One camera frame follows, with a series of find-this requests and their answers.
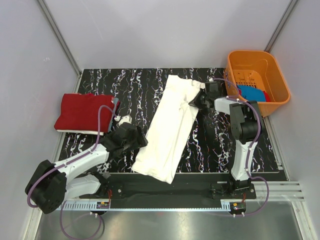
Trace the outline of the red t shirt in basket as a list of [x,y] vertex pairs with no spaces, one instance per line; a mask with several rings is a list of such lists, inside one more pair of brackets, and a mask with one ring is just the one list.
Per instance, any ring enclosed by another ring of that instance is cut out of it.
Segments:
[[268,93],[266,91],[263,91],[263,94],[264,94],[265,102],[270,102],[271,99],[270,99],[270,96],[268,95]]

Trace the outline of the folded red t shirt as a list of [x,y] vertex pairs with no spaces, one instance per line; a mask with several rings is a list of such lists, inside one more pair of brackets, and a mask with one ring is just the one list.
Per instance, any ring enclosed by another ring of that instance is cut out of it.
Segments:
[[112,120],[112,95],[65,93],[55,130],[100,131],[107,133]]

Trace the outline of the left corner aluminium post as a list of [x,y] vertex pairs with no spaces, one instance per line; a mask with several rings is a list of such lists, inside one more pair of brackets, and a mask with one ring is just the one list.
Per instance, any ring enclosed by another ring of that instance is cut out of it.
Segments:
[[67,42],[65,41],[65,39],[59,29],[59,26],[56,23],[56,20],[49,9],[49,6],[47,5],[45,0],[35,0],[35,2],[39,6],[40,11],[42,12],[44,18],[46,19],[51,31],[53,32],[56,40],[58,41],[62,51],[64,52],[65,57],[67,58],[68,62],[70,63],[73,71],[79,77],[82,73],[82,70],[80,69],[80,67],[77,64],[70,48],[68,47]]

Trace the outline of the blue t shirt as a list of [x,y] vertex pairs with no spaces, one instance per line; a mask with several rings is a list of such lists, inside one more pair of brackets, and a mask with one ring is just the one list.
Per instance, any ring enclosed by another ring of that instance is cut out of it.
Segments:
[[237,85],[240,95],[247,101],[265,102],[265,93],[252,86]]

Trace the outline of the right corner aluminium post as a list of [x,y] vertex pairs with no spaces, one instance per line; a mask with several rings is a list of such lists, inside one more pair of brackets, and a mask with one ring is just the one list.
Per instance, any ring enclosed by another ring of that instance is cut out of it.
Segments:
[[278,38],[280,37],[282,31],[284,30],[287,22],[289,21],[291,15],[295,11],[295,8],[299,4],[300,0],[290,0],[286,9],[284,10],[277,26],[275,27],[264,51],[267,53],[271,53],[272,49],[274,48]]

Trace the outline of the folded grey t shirt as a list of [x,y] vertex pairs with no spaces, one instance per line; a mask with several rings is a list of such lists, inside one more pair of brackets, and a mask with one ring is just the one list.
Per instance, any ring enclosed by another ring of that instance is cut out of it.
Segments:
[[113,107],[113,119],[116,122],[118,122],[120,120],[120,117],[117,114],[117,110],[118,110],[118,106],[120,104],[120,101],[119,101],[119,99],[117,97],[113,97],[112,98],[112,103],[114,105],[114,107]]

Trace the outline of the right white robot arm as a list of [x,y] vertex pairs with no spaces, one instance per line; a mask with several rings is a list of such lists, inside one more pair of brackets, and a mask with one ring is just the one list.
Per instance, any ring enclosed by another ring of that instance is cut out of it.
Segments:
[[251,186],[251,165],[258,138],[265,129],[258,103],[243,101],[233,96],[222,96],[220,84],[215,81],[204,83],[189,105],[200,110],[213,109],[230,117],[230,129],[235,139],[235,157],[229,173],[225,192],[239,198]]

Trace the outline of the orange plastic basket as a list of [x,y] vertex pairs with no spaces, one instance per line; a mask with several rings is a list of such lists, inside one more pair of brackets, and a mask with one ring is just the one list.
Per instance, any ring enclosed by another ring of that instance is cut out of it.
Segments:
[[258,102],[260,113],[267,117],[286,104],[291,93],[276,59],[261,50],[235,50],[228,54],[223,77],[236,84],[265,91],[270,102]]

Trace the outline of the folded white t shirt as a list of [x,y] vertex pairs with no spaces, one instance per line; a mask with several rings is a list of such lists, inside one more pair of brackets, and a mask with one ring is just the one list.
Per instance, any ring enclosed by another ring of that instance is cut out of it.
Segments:
[[60,133],[75,133],[75,134],[85,134],[85,135],[97,135],[98,131],[93,130],[70,130],[70,129],[57,129]]

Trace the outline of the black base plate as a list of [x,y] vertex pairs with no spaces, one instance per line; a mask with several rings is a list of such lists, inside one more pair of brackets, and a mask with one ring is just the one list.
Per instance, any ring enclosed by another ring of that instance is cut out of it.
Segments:
[[175,203],[192,207],[209,207],[227,199],[242,201],[256,198],[253,186],[242,193],[227,193],[229,177],[228,173],[178,173],[169,184],[138,173],[112,173],[105,184],[111,195],[85,194],[82,198],[127,203]]

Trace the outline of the corner aluminium post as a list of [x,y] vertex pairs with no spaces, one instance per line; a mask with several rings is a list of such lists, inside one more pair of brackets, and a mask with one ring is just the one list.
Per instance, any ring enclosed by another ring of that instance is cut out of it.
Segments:
[[289,21],[291,15],[295,11],[295,8],[299,4],[300,0],[290,0],[286,9],[284,10],[277,26],[275,27],[264,51],[267,53],[271,53],[272,49],[274,48],[278,38],[280,37],[282,31],[284,30],[287,22]]
[[49,9],[49,6],[47,5],[45,0],[35,0],[35,2],[39,6],[40,11],[42,12],[44,18],[46,19],[51,31],[53,32],[56,40],[58,41],[62,51],[64,52],[65,57],[67,58],[68,62],[70,63],[73,71],[79,77],[82,73],[82,70],[80,69],[80,67],[77,64],[70,48],[68,47],[67,42],[65,41],[65,39],[59,29],[59,26],[56,23],[56,20]]

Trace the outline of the white t shirt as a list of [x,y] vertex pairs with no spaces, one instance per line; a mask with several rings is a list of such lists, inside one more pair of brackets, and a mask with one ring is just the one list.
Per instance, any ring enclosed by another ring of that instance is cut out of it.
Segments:
[[146,133],[147,146],[135,157],[131,169],[171,184],[187,144],[198,108],[189,103],[204,83],[169,75],[161,100]]
[[70,129],[57,129],[60,133],[75,133],[75,134],[85,134],[85,135],[97,135],[98,131],[93,130],[70,130]]

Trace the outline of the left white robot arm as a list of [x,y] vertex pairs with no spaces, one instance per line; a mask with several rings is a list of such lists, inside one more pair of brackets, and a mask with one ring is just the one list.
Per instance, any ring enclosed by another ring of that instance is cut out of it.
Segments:
[[44,160],[26,185],[27,204],[50,214],[69,199],[83,195],[103,198],[108,193],[107,180],[98,173],[88,171],[147,144],[142,129],[125,122],[79,154],[56,163]]

